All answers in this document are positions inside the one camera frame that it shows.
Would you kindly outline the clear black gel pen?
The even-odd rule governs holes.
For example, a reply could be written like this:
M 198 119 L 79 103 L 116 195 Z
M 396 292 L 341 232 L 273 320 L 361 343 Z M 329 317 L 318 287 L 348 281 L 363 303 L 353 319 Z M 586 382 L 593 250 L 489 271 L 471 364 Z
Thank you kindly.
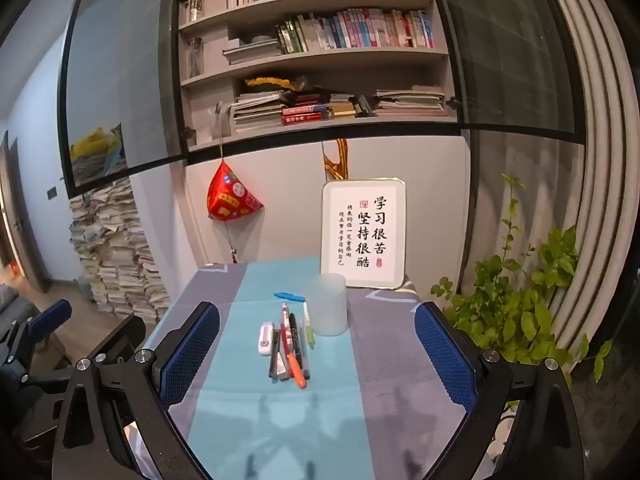
M 270 350 L 270 364 L 269 364 L 269 377 L 271 380 L 279 379 L 279 344 L 280 344 L 280 336 L 278 330 L 273 330 L 272 332 L 272 343 Z

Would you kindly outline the red gel pen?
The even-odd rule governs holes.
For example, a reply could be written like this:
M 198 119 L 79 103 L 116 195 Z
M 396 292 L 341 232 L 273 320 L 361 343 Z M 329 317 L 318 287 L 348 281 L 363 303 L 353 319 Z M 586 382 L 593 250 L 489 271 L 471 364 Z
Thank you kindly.
M 290 365 L 290 359 L 288 358 L 288 356 L 290 355 L 290 349 L 288 348 L 288 342 L 286 341 L 286 330 L 283 323 L 280 324 L 280 348 L 280 353 L 283 356 L 283 362 L 286 371 L 288 372 L 288 377 L 293 378 L 294 373 Z

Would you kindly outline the black utility knife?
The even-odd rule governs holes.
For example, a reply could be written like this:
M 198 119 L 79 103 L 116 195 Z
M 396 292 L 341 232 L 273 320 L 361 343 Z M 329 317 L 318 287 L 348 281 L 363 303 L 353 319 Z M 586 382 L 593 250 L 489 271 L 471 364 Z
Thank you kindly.
M 293 347 L 294 353 L 296 355 L 296 359 L 300 366 L 300 369 L 303 372 L 303 376 L 306 379 L 310 378 L 310 370 L 308 365 L 308 359 L 306 355 L 306 347 L 304 341 L 304 334 L 300 331 L 299 322 L 293 312 L 288 315 L 288 320 L 290 321 L 292 339 L 293 339 Z

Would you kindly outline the blue pen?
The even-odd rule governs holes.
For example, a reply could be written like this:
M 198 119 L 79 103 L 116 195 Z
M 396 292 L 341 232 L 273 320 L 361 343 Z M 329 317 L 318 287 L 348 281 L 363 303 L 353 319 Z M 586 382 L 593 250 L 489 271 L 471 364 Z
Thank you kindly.
M 304 296 L 295 295 L 292 294 L 292 292 L 275 292 L 273 296 L 284 301 L 299 302 L 300 304 L 303 304 L 306 301 Z

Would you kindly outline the green white pen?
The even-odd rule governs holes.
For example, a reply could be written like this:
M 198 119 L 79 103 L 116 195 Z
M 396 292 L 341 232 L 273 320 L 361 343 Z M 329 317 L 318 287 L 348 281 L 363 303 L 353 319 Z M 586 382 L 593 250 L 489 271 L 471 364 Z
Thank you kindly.
M 308 310 L 308 304 L 306 302 L 303 303 L 303 315 L 304 315 L 304 330 L 305 337 L 308 344 L 308 347 L 314 348 L 314 330 L 311 326 L 310 314 Z

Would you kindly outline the frosted translucent plastic cup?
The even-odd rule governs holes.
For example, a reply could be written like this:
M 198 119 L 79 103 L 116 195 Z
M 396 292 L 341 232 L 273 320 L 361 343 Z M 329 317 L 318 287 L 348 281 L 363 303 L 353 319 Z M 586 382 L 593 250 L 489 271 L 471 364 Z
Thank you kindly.
M 348 329 L 346 282 L 341 274 L 318 274 L 305 284 L 304 296 L 316 335 L 340 336 Z

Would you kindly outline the pink patterned pen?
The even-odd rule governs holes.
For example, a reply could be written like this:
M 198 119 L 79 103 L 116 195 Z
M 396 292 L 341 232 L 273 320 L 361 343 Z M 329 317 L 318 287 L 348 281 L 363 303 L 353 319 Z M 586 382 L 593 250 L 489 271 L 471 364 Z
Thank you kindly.
M 290 328 L 290 311 L 288 310 L 288 306 L 284 302 L 281 304 L 281 314 L 282 314 L 282 324 L 286 330 Z

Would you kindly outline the green potted plant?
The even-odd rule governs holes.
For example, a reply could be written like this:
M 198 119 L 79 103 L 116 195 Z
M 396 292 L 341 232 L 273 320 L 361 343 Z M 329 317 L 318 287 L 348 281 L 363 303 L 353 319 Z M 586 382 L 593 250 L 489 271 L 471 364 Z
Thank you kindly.
M 442 308 L 446 320 L 470 336 L 477 347 L 496 350 L 514 364 L 537 365 L 555 359 L 565 376 L 571 365 L 590 361 L 591 376 L 600 382 L 613 341 L 605 341 L 590 356 L 590 339 L 582 336 L 578 348 L 570 351 L 559 343 L 558 317 L 551 311 L 552 299 L 570 287 L 577 273 L 576 226 L 552 228 L 539 245 L 528 245 L 514 256 L 515 235 L 522 230 L 516 192 L 524 184 L 508 174 L 502 180 L 509 203 L 500 219 L 504 232 L 499 251 L 474 263 L 472 292 L 458 292 L 450 278 L 443 276 L 431 287 L 431 294 L 446 301 Z

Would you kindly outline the white purple correction tape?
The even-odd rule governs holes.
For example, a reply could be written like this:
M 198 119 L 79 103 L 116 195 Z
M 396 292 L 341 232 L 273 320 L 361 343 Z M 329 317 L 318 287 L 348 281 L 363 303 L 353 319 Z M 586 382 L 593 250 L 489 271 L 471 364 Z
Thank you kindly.
M 261 356 L 270 356 L 273 345 L 273 324 L 262 323 L 260 326 L 257 349 Z

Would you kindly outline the blue and grey desk mat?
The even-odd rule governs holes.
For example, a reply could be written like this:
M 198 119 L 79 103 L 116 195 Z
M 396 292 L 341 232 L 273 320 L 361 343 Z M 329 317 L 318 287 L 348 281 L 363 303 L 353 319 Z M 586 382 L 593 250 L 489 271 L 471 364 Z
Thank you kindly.
M 146 340 L 155 348 L 204 301 L 220 331 L 169 413 L 215 479 L 420 479 L 460 422 L 416 331 L 411 285 L 346 292 L 348 326 L 300 348 L 293 374 L 271 351 L 286 314 L 309 310 L 314 258 L 210 264 Z

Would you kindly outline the orange small cutter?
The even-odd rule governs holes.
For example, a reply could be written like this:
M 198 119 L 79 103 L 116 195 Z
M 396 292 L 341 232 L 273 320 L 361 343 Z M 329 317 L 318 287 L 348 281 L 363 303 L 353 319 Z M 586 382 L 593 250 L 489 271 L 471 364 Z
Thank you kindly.
M 307 385 L 306 378 L 304 376 L 302 369 L 300 368 L 300 365 L 296 359 L 296 356 L 294 356 L 293 353 L 290 353 L 288 358 L 290 359 L 290 365 L 294 373 L 294 380 L 296 382 L 297 387 L 301 389 L 305 389 Z

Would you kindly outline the red pyramid hanging ornament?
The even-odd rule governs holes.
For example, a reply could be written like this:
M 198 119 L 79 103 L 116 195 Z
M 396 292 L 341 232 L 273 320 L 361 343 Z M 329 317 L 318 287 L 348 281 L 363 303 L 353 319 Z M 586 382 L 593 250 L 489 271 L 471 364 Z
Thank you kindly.
M 264 205 L 241 182 L 226 162 L 222 162 L 209 183 L 206 194 L 209 218 L 231 221 L 247 217 Z

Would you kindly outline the framed calligraphy sign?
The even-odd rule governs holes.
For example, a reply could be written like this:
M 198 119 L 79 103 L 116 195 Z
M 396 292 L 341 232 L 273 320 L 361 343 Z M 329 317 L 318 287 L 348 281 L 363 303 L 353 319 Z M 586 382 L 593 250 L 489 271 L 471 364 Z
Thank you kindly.
M 348 287 L 395 289 L 405 281 L 407 195 L 396 178 L 339 180 L 322 188 L 320 271 Z

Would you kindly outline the gold medal with ribbon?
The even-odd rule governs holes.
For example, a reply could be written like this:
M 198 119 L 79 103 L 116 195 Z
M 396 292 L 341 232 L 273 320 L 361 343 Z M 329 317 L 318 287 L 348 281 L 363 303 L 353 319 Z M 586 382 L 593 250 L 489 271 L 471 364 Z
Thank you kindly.
M 326 182 L 349 179 L 348 142 L 346 139 L 323 141 L 322 162 Z

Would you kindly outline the grey wall bookshelf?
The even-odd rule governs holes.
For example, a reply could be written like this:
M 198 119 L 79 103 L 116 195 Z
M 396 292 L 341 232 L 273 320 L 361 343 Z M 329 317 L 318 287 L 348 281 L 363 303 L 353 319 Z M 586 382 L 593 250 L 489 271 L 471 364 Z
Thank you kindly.
M 293 130 L 456 122 L 437 0 L 177 0 L 189 152 Z

